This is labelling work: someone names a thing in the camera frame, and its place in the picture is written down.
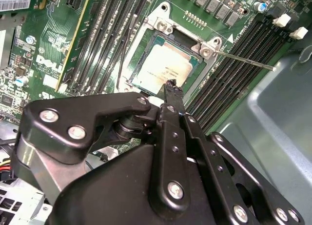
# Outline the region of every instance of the barcode sticker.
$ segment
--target barcode sticker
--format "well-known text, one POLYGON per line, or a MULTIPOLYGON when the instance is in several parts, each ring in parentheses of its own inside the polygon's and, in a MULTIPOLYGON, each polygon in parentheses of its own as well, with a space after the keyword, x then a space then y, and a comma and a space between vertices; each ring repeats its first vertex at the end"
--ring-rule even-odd
POLYGON ((0 12, 17 10, 17 9, 28 9, 30 0, 0 0, 0 12))

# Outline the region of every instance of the green circuit board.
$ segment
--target green circuit board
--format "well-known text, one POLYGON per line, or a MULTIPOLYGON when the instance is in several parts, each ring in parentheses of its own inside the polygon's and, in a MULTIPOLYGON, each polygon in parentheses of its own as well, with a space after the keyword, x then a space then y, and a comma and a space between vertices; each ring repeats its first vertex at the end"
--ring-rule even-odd
MULTIPOLYGON (((15 29, 8 66, 0 70, 0 114, 12 122, 18 123, 23 107, 31 101, 84 95, 82 92, 73 91, 75 86, 70 83, 70 80, 75 78, 70 78, 70 75, 77 66, 81 50, 92 30, 93 21, 98 16, 97 8, 101 1, 81 0, 80 7, 73 9, 67 5, 67 0, 46 0, 44 9, 32 11, 28 14, 26 23, 15 29), (27 77, 28 82, 25 86, 16 85, 18 76, 27 77)), ((136 33, 140 30, 146 17, 161 3, 166 2, 171 8, 171 20, 204 41, 209 41, 216 36, 220 37, 222 39, 220 50, 230 52, 231 48, 256 17, 257 12, 254 11, 253 5, 259 0, 229 0, 227 3, 225 2, 226 0, 218 1, 220 6, 227 5, 229 6, 229 11, 237 13, 238 19, 233 26, 226 24, 227 18, 216 18, 219 10, 216 10, 214 14, 209 13, 205 9, 207 4, 200 6, 196 4, 197 0, 147 0, 137 18, 129 40, 129 48, 132 47, 136 33), (239 7, 234 11, 233 8, 236 4, 239 7)), ((270 9, 277 3, 284 6, 288 13, 297 16, 300 26, 307 27, 311 23, 311 3, 309 1, 266 0, 267 9, 270 9)), ((145 32, 140 44, 135 49, 128 67, 124 69, 125 73, 132 74, 134 72, 155 32, 155 30, 145 32)), ((277 57, 274 59, 280 58, 289 46, 291 46, 291 43, 286 44, 278 51, 277 57)), ((117 47, 110 50, 108 59, 113 56, 116 49, 117 47)), ((222 60, 223 57, 218 57, 206 77, 214 73, 215 68, 222 60)), ((106 67, 105 64, 103 65, 96 77, 96 79, 98 78, 96 85, 99 84, 100 78, 105 74, 106 67)), ((90 71, 87 73, 86 81, 91 79, 95 66, 93 62, 90 71)), ((199 64, 194 62, 191 63, 191 66, 194 70, 187 76, 182 86, 185 93, 204 69, 205 62, 201 61, 199 64)), ((116 78, 118 69, 119 63, 116 64, 112 73, 109 74, 108 82, 102 93, 117 92, 116 78)), ((259 78, 263 77, 265 73, 259 74, 255 81, 259 81, 259 78)), ((187 103, 200 91, 204 83, 204 79, 200 81, 187 103)), ((136 88, 140 88, 138 84, 133 85, 136 88)), ((254 85, 251 84, 248 89, 252 89, 254 85)))

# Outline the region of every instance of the white label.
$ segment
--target white label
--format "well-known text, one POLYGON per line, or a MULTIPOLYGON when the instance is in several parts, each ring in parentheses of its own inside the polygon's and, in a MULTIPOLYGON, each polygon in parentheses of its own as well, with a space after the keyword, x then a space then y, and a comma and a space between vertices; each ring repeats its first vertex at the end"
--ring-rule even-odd
POLYGON ((30 0, 0 0, 0 12, 17 10, 17 9, 28 9, 30 0))
POLYGON ((56 88, 58 84, 58 80, 53 78, 52 76, 45 75, 43 79, 43 85, 49 86, 51 88, 56 88))

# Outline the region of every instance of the cable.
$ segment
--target cable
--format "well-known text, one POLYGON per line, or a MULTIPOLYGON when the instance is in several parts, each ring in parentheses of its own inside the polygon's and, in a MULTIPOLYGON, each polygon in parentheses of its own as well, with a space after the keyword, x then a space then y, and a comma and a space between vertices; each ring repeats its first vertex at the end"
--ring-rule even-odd
POLYGON ((87 166, 90 168, 90 170, 93 170, 93 169, 94 169, 88 161, 86 161, 86 164, 87 164, 87 166))
POLYGON ((16 139, 0 140, 0 145, 15 143, 16 139))
POLYGON ((0 167, 0 171, 2 170, 10 170, 11 167, 10 166, 3 166, 3 167, 0 167))
POLYGON ((1 166, 4 166, 4 165, 6 165, 6 164, 8 164, 8 163, 10 163, 10 162, 11 162, 11 160, 4 161, 4 162, 0 163, 0 167, 1 167, 1 166))

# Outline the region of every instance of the gray metal panel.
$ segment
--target gray metal panel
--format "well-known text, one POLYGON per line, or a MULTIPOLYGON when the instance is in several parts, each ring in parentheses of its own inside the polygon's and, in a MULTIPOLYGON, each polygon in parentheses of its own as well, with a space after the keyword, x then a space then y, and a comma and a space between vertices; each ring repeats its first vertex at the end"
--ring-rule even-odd
POLYGON ((219 131, 312 224, 312 60, 282 58, 219 131))

